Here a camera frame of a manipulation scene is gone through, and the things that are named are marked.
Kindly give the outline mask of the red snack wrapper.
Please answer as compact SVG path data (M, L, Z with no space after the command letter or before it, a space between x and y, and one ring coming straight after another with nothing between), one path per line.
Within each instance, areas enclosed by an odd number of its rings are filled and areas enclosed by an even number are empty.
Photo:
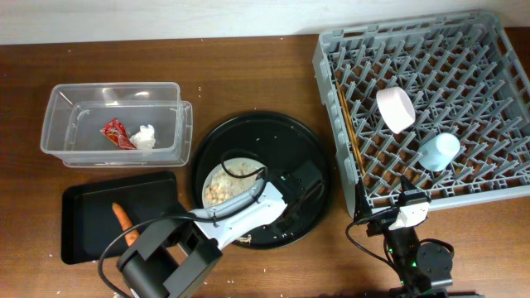
M125 127L116 118L107 123L100 131L121 150L136 150L128 138Z

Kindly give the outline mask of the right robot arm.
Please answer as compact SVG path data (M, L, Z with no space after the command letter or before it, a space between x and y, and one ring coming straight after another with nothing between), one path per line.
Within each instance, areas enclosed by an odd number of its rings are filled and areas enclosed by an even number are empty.
M389 290L389 297L448 298L447 288L453 284L455 249L439 239L418 238L415 227L427 219L431 199L403 175L400 184L402 192L393 206L378 212L359 208L345 230L346 237L359 250L385 263L397 274L401 285ZM382 257L350 236L352 227L364 224L369 237L383 236Z

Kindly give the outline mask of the orange carrot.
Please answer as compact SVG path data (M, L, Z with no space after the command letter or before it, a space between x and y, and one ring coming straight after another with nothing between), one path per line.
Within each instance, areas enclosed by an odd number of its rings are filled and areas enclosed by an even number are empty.
M121 205L117 203L112 203L112 210L117 220L119 221L119 224L123 231L126 231L133 226L130 218L128 217ZM140 233L136 229L134 229L125 235L125 241L128 246L132 246L139 237Z

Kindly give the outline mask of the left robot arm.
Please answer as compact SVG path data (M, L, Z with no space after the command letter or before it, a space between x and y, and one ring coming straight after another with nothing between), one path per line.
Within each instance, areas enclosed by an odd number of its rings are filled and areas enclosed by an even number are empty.
M224 247L273 223L323 182L310 161L281 174L262 168L249 178L251 186L221 204L142 223L144 232L117 261L132 296L191 296Z

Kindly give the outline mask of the light blue cup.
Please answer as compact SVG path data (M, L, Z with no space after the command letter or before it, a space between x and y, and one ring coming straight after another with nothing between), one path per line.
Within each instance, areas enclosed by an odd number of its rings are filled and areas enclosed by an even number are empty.
M442 171L456 157L459 150L459 139L450 133L443 132L420 146L419 152L422 157L419 163L426 170Z

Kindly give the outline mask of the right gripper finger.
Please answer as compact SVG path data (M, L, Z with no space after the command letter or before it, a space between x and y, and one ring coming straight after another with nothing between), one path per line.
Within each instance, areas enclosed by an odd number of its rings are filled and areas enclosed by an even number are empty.
M400 176L400 182L402 187L401 195L411 197L426 197L426 193L417 188L406 176Z
M366 188L361 179L355 186L355 210L354 221L358 222L372 213L372 209L367 201Z

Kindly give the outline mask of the white tissue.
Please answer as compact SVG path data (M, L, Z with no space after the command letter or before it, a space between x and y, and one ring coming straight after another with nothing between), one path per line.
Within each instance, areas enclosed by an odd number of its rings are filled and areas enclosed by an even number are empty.
M141 126L140 131L132 135L129 141L138 150L151 150L156 144L155 128L151 124Z

